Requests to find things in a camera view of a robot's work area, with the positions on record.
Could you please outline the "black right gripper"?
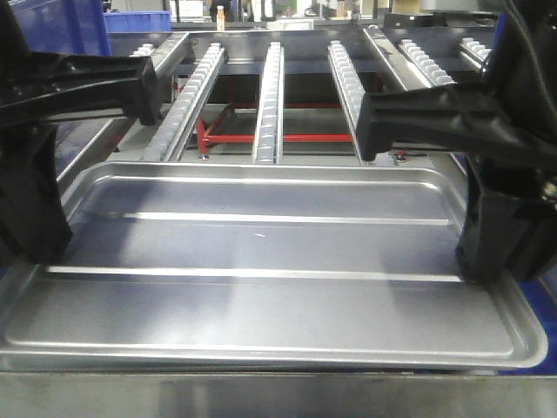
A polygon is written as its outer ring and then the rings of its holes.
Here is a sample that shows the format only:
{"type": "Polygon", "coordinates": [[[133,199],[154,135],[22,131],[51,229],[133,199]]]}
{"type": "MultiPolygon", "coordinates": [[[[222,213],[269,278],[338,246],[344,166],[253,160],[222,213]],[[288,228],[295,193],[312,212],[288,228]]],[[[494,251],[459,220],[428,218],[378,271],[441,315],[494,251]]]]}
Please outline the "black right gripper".
{"type": "Polygon", "coordinates": [[[544,73],[364,95],[355,144],[364,161],[409,139],[504,164],[554,172],[554,91],[544,73]]]}

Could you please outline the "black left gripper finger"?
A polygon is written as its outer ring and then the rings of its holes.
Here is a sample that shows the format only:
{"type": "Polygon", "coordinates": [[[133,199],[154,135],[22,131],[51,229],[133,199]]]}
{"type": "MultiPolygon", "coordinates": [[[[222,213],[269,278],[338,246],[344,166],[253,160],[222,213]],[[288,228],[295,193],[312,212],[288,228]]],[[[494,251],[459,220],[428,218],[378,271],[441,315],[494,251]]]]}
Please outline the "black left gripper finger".
{"type": "Polygon", "coordinates": [[[533,280],[556,268],[556,167],[466,158],[466,216],[455,255],[465,280],[533,280]]]}

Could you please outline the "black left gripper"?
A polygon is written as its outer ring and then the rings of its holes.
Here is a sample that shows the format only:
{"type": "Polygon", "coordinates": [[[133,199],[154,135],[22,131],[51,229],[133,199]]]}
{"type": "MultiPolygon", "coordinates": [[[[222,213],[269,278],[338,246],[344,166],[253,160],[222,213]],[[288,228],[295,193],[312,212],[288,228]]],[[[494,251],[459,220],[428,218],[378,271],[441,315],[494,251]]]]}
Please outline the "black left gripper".
{"type": "Polygon", "coordinates": [[[155,123],[158,78],[149,57],[31,52],[1,63],[1,127],[78,119],[137,118],[155,123]]]}

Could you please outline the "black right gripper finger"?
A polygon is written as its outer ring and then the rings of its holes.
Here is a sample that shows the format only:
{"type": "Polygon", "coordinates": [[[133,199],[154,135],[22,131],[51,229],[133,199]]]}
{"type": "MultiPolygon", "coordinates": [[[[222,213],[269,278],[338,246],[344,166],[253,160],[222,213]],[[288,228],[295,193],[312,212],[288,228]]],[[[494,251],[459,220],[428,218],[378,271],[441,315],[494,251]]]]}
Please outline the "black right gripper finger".
{"type": "Polygon", "coordinates": [[[57,128],[1,130],[1,262],[24,256],[34,264],[60,259],[72,237],[55,167],[57,128]]]}

